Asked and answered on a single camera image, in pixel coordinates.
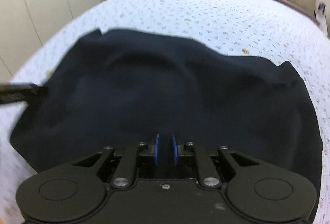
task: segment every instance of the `bed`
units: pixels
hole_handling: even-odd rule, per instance
[[[78,37],[113,28],[195,39],[226,55],[290,61],[304,79],[324,144],[322,189],[314,223],[330,221],[330,41],[307,16],[274,0],[106,0],[67,24],[36,52],[12,82],[42,84]],[[9,135],[25,104],[0,108],[0,218],[21,223],[19,184],[35,174],[12,149]]]

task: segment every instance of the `silver bolt head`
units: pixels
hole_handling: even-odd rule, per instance
[[[220,183],[219,179],[215,178],[215,177],[207,177],[205,179],[203,179],[203,183],[206,186],[216,186]]]
[[[163,189],[163,190],[168,190],[170,187],[171,187],[170,184],[163,184],[163,185],[162,185],[162,189]]]
[[[112,183],[117,187],[124,187],[128,185],[129,181],[125,177],[117,177],[112,181]]]

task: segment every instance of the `metal screw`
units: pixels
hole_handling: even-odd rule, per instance
[[[215,177],[207,177],[203,180],[204,185],[206,186],[216,186],[220,183],[219,179]]]
[[[162,185],[162,189],[163,189],[163,190],[168,190],[170,187],[171,187],[170,184],[163,184],[163,185]]]
[[[112,181],[112,183],[117,187],[124,187],[128,185],[129,181],[125,177],[117,177]]]

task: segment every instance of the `navy blue cloth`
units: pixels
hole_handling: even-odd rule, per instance
[[[78,40],[45,85],[49,96],[27,107],[10,140],[36,171],[107,145],[124,150],[176,133],[299,173],[319,195],[316,113],[289,62],[225,56],[178,37],[95,31]]]

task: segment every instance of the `patterned bedspread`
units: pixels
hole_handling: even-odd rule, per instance
[[[330,40],[309,18],[273,0],[107,0],[54,35],[12,81],[41,84],[77,38],[95,28],[190,37],[226,55],[262,56],[277,65],[290,61],[306,83],[324,144],[314,223],[330,223]],[[0,107],[0,218],[5,224],[22,222],[15,192],[34,174],[8,143],[24,106]]]

